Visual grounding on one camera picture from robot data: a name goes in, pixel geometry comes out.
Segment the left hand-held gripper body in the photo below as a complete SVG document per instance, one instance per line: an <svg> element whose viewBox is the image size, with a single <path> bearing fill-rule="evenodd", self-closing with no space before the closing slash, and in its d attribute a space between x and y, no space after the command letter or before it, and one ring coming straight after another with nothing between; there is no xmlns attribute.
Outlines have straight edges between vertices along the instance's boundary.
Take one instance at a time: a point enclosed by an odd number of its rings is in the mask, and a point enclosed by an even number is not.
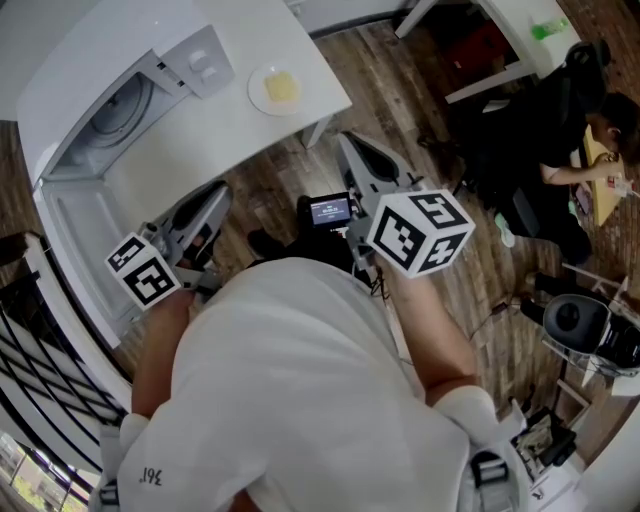
<svg viewBox="0 0 640 512"><path fill-rule="evenodd" d="M220 288L220 274L206 248L212 240L209 230L186 239L167 223L147 222L137 233L129 233L104 263L143 311L180 289L207 301Z"/></svg>

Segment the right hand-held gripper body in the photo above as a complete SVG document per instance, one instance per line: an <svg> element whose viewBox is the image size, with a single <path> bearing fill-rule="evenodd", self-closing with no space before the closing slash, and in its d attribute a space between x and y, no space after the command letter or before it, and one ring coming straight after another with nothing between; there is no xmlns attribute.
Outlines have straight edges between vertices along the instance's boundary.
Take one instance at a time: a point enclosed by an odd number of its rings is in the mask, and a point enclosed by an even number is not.
<svg viewBox="0 0 640 512"><path fill-rule="evenodd" d="M379 255L408 278L434 273L453 263L475 230L456 198L422 176L347 175L345 185L356 205L346 240L360 271Z"/></svg>

